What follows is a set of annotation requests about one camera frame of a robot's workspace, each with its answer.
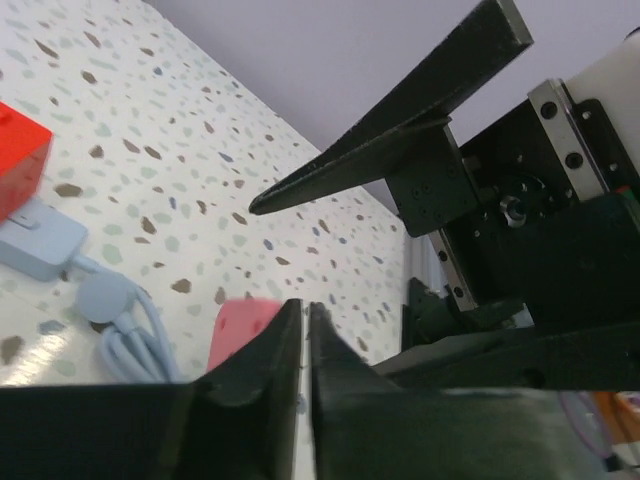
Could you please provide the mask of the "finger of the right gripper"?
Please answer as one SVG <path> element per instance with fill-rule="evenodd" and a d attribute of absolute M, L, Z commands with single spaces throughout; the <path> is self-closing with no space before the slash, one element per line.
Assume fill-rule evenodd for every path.
<path fill-rule="evenodd" d="M 282 211 L 380 179 L 412 237 L 472 212 L 477 191 L 450 115 L 532 43 L 514 2 L 480 2 L 333 145 L 255 197 L 250 213 Z"/>

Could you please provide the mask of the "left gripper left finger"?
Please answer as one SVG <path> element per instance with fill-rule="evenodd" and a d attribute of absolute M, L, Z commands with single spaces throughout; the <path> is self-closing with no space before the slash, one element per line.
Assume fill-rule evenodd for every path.
<path fill-rule="evenodd" d="M 289 479 L 303 308 L 180 384 L 7 387 L 5 479 Z"/>

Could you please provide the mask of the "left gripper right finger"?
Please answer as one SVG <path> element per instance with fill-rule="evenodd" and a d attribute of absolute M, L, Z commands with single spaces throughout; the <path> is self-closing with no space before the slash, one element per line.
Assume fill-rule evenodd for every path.
<path fill-rule="evenodd" d="M 606 479 L 556 395 L 531 389 L 402 388 L 309 307 L 319 479 Z"/>

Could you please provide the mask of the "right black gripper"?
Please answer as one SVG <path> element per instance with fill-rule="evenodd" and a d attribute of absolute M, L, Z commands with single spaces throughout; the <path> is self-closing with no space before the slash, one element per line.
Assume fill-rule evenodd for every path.
<path fill-rule="evenodd" d="M 521 311 L 547 330 L 638 319 L 639 167 L 602 101 L 547 80 L 462 153 L 477 205 L 430 236 L 445 295 L 411 279 L 403 311 L 403 343 L 435 343 L 376 373 L 402 387 L 637 391 L 638 323 L 479 333 Z"/>

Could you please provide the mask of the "pink plug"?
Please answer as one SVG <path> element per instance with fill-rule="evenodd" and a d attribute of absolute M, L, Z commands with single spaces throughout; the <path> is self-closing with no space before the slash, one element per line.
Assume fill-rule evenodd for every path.
<path fill-rule="evenodd" d="M 265 298 L 226 301 L 215 320 L 206 371 L 212 371 L 271 323 L 282 303 Z"/>

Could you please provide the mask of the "red cube plug adapter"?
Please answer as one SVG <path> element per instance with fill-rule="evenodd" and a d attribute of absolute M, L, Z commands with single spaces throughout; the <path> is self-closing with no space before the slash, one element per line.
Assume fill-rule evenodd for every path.
<path fill-rule="evenodd" d="M 1 221 L 9 218 L 35 195 L 52 139 L 53 134 L 49 129 L 7 104 L 1 104 Z"/>

